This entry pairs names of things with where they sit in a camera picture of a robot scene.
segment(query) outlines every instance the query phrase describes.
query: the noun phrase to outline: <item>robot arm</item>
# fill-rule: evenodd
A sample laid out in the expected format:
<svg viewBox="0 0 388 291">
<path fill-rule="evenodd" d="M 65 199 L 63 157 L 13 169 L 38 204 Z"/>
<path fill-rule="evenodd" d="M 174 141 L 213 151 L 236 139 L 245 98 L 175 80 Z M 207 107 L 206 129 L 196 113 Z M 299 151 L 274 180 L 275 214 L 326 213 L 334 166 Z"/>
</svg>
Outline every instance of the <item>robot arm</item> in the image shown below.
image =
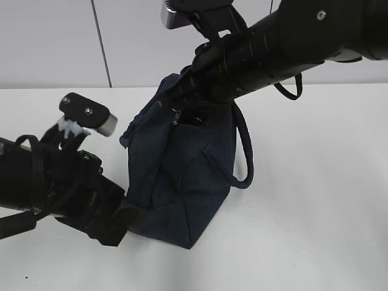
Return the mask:
<svg viewBox="0 0 388 291">
<path fill-rule="evenodd" d="M 228 102 L 275 84 L 295 100 L 300 74 L 325 61 L 388 59 L 385 0 L 282 0 L 276 12 L 249 28 L 231 0 L 211 1 L 211 7 L 204 5 L 209 1 L 166 2 L 166 27 L 192 23 L 210 41 L 197 49 L 193 64 L 168 92 L 176 109 Z M 219 37 L 225 29 L 232 33 Z M 292 77 L 296 96 L 279 84 Z"/>
</svg>

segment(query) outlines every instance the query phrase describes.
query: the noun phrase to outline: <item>black cable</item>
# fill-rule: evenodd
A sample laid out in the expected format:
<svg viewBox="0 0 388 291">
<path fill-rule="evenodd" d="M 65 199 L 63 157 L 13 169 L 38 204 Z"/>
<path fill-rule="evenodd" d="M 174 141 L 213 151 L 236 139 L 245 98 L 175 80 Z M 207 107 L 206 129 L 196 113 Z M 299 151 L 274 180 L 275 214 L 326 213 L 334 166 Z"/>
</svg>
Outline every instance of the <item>black cable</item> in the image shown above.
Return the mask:
<svg viewBox="0 0 388 291">
<path fill-rule="evenodd" d="M 63 204 L 65 204 L 77 192 L 77 190 L 82 185 L 84 172 L 85 172 L 85 161 L 81 158 L 81 165 L 79 168 L 79 173 L 77 175 L 77 180 L 62 197 L 60 197 L 52 205 L 43 209 L 42 212 L 36 214 L 37 221 L 42 220 L 43 218 L 51 215 L 56 209 L 60 208 Z"/>
<path fill-rule="evenodd" d="M 272 9 L 273 9 L 273 0 L 271 0 L 271 8 L 269 10 L 269 14 L 272 14 Z"/>
</svg>

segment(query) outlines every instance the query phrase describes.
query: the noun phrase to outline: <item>fabric bag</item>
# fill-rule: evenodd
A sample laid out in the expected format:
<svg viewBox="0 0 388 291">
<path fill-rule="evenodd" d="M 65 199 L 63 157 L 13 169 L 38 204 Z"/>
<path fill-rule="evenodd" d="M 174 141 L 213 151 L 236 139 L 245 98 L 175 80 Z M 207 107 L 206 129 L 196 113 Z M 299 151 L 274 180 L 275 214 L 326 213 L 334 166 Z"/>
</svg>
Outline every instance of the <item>fabric bag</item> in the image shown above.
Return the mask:
<svg viewBox="0 0 388 291">
<path fill-rule="evenodd" d="M 229 194 L 253 180 L 253 152 L 243 114 L 234 102 L 202 109 L 201 125 L 184 122 L 158 102 L 179 75 L 166 77 L 129 125 L 120 142 L 128 148 L 127 202 L 144 211 L 131 232 L 191 249 Z M 248 173 L 233 176 L 236 128 Z"/>
</svg>

